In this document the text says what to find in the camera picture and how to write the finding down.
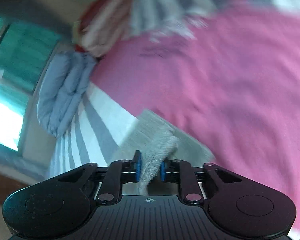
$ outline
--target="screw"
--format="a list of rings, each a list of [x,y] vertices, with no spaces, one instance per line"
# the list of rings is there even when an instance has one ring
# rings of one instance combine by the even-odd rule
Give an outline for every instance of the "screw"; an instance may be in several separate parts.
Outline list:
[[[104,193],[104,194],[101,194],[99,197],[98,197],[99,200],[103,201],[103,202],[108,202],[108,201],[111,201],[114,199],[114,196],[109,194],[109,193]]]
[[[197,201],[201,200],[202,197],[199,194],[192,193],[192,194],[188,194],[186,196],[186,199],[190,202],[197,202]]]

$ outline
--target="ribbed black surface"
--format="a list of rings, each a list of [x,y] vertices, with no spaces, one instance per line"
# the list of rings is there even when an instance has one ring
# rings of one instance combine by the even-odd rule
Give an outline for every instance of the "ribbed black surface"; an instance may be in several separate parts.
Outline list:
[[[177,196],[123,196],[118,204],[99,207],[85,226],[59,239],[235,240],[238,238],[216,228],[200,207],[184,205]]]

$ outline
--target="crosshair symbol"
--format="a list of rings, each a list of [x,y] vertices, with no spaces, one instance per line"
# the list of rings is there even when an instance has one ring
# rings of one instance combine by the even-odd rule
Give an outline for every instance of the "crosshair symbol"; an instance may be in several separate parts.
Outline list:
[[[154,201],[154,199],[153,199],[153,198],[147,198],[146,201],[147,201],[149,204],[151,204],[151,203]]]

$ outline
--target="pink blanket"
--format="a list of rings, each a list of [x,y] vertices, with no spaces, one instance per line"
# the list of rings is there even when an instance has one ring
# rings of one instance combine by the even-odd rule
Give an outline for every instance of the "pink blanket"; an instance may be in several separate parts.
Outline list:
[[[288,195],[300,229],[300,18],[236,7],[188,22],[186,38],[117,43],[91,80],[134,116],[153,110],[219,165]]]

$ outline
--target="window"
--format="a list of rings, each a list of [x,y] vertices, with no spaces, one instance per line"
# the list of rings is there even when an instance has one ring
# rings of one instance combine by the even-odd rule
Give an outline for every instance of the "window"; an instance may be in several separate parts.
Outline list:
[[[0,144],[18,150],[28,101],[59,35],[0,18]]]

